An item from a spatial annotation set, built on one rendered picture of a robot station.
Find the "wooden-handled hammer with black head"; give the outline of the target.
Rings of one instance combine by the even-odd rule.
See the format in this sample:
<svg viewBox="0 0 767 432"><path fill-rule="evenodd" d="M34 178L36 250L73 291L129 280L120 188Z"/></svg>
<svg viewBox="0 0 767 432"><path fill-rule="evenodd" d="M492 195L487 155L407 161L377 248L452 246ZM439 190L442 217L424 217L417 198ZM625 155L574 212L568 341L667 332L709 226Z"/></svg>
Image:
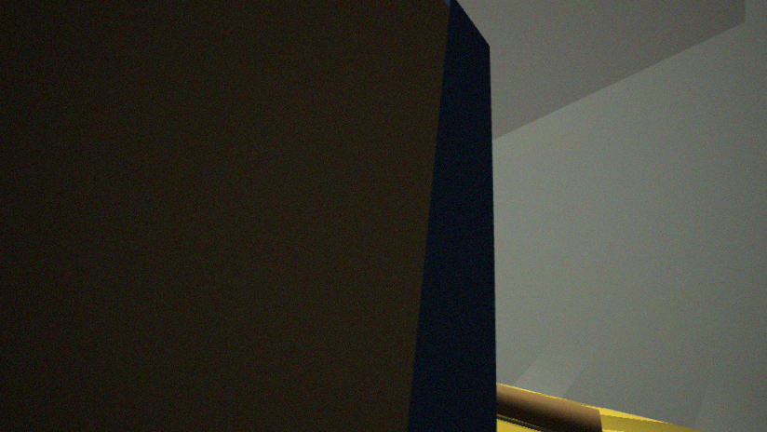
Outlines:
<svg viewBox="0 0 767 432"><path fill-rule="evenodd" d="M599 410L496 384L497 414L553 432L602 432Z"/></svg>

